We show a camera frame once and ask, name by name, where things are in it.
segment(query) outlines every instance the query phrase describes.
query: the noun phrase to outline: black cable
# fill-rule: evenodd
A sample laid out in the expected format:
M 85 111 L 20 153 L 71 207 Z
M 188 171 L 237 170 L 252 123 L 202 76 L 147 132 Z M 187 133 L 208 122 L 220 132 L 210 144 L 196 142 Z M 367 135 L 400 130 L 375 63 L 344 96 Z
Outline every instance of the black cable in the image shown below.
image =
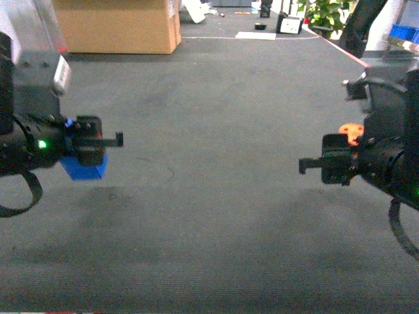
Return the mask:
M 21 209 L 13 209 L 13 208 L 8 208 L 8 207 L 0 205 L 0 218 L 9 218 L 9 217 L 21 215 L 29 211 L 42 198 L 42 194 L 43 194 L 42 186 L 39 183 L 37 176 L 26 169 L 23 170 L 20 174 L 21 176 L 23 176 L 27 185 L 29 186 L 29 189 L 31 190 L 32 202 L 30 203 L 29 206 L 25 208 L 21 208 Z
M 384 80 L 382 78 L 375 78 L 375 77 L 362 78 L 358 80 L 357 82 L 355 82 L 354 84 L 363 84 L 363 85 L 372 84 L 372 85 L 381 86 L 388 90 L 393 91 L 394 93 L 396 93 L 397 95 L 401 97 L 404 97 L 405 92 L 407 91 L 407 89 L 400 84 L 394 83 L 390 80 Z
M 407 254 L 412 256 L 417 262 L 419 262 L 419 249 L 413 244 L 413 242 L 407 236 L 405 229 L 400 222 L 400 200 L 397 198 L 392 200 L 390 210 L 388 211 L 388 217 L 390 219 L 390 227 L 392 227 L 393 234 L 399 242 L 403 250 Z

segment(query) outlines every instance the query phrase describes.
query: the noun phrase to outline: green led light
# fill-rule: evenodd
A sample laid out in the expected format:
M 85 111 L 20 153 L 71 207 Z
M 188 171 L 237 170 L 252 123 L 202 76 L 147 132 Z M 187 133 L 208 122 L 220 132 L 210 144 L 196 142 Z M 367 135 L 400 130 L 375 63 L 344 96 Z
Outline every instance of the green led light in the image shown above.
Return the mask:
M 38 141 L 38 147 L 40 149 L 46 148 L 46 141 L 39 140 Z

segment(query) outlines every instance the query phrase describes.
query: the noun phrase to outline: floor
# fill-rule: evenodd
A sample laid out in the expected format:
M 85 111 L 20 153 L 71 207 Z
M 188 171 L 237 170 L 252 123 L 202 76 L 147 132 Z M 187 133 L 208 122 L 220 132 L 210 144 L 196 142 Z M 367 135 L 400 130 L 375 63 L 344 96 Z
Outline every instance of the floor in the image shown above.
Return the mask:
M 324 134 L 362 122 L 340 86 L 362 66 L 305 31 L 235 39 L 259 18 L 223 12 L 184 24 L 171 56 L 72 57 L 63 113 L 102 117 L 125 147 L 108 150 L 102 181 L 37 171 L 40 204 L 0 221 L 0 309 L 419 311 L 389 197 L 298 174 Z M 27 200 L 21 184 L 3 179 L 1 199 Z M 418 215 L 402 211 L 414 234 Z

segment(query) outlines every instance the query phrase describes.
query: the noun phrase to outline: brown cardboard box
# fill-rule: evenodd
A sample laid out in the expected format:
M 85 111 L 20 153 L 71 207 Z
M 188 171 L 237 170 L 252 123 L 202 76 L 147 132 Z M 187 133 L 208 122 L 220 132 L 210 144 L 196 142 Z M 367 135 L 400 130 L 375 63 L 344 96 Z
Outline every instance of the brown cardboard box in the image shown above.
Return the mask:
M 53 0 L 70 52 L 171 54 L 181 42 L 178 0 Z

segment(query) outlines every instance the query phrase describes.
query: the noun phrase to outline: black box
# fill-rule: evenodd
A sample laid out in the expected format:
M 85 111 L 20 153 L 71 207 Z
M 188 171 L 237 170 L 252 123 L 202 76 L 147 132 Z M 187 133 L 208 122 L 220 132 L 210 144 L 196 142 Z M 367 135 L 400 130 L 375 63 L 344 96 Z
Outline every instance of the black box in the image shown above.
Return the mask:
M 276 33 L 299 34 L 301 33 L 303 22 L 304 20 L 302 18 L 291 18 L 286 14 L 280 14 L 278 16 L 278 23 L 276 24 Z
M 269 18 L 269 17 L 270 17 L 270 4 L 261 3 L 261 18 Z

